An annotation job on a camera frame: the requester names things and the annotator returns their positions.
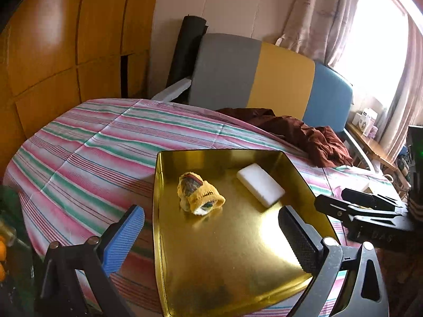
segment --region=tray rim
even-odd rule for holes
[[[309,189],[309,191],[315,196],[315,194],[313,193],[312,189],[310,188],[310,186],[308,185],[308,183],[306,182],[306,180],[302,177],[301,173],[298,171],[297,167],[295,167],[295,165],[292,163],[292,161],[289,159],[289,157],[287,156],[287,154],[282,151],[282,150],[266,150],[266,149],[239,149],[239,148],[233,148],[233,149],[189,149],[189,150],[164,150],[164,151],[160,151],[157,153],[157,157],[156,157],[156,166],[154,169],[154,187],[153,187],[153,221],[152,221],[152,225],[153,225],[153,243],[154,243],[154,272],[155,272],[155,276],[156,276],[156,284],[157,284],[157,290],[159,292],[159,298],[160,298],[160,304],[162,307],[162,312],[163,312],[163,316],[164,317],[174,317],[172,314],[170,314],[169,312],[169,308],[167,305],[167,300],[166,300],[166,290],[164,289],[164,278],[163,278],[163,266],[162,266],[162,252],[160,251],[161,247],[158,246],[158,244],[161,243],[161,238],[160,238],[160,226],[159,226],[159,191],[160,189],[157,188],[159,182],[160,182],[160,176],[162,174],[163,171],[158,172],[157,170],[157,164],[159,162],[160,157],[162,156],[163,152],[192,152],[192,151],[222,151],[222,150],[256,150],[256,151],[270,151],[270,152],[280,152],[282,153],[287,159],[288,161],[291,163],[291,165],[295,168],[296,172],[299,174],[299,176],[302,178],[302,180],[304,181],[304,183],[307,185],[307,188]],[[326,220],[328,222],[328,224],[330,225],[330,228],[332,229],[334,235],[335,235],[335,239],[336,241],[339,243],[339,238],[338,235],[335,232],[335,229],[333,228],[332,223],[330,222],[329,218],[327,217],[327,215],[324,215],[326,217]],[[291,287],[290,289],[284,291],[287,294],[286,295],[281,295],[283,298],[280,301],[283,301],[285,299],[288,299],[289,297],[292,297],[293,295],[297,294],[298,292],[304,290],[310,283],[310,281],[312,280],[312,276],[310,275],[310,278],[308,278],[307,280],[305,280],[303,283],[301,284],[297,284],[293,287]],[[273,304],[269,304],[268,302],[265,302],[265,298],[263,299],[259,299],[257,302],[253,303],[253,304],[240,304],[239,308],[237,308],[237,311],[239,311],[239,315],[242,316],[245,313],[248,313],[248,311],[253,307],[255,309],[255,311],[259,311],[263,308],[266,308],[268,306],[271,306]],[[227,315],[227,311],[222,311],[222,313],[219,313],[219,310],[216,310],[216,316],[232,316],[231,315]]]

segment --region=blue cushion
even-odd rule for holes
[[[352,87],[339,74],[316,62],[313,86],[302,120],[309,126],[330,126],[341,132],[352,102]]]

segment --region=gold tray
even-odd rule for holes
[[[266,209],[236,178],[252,163],[286,191]],[[179,207],[179,176],[199,174],[226,198],[222,209],[194,216]],[[311,275],[298,263],[278,225],[292,205],[320,235],[337,239],[314,194],[287,156],[268,150],[164,151],[157,155],[153,232],[156,280],[166,317],[235,316],[260,310],[306,288]]]

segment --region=curtain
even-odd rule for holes
[[[351,29],[358,0],[295,0],[276,45],[333,66]]]
[[[423,108],[423,36],[408,17],[409,33],[404,71],[387,117],[378,132],[379,143],[390,159],[396,158]]]

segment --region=white eraser block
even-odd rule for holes
[[[285,194],[285,190],[256,163],[241,169],[236,177],[264,207],[272,206]]]

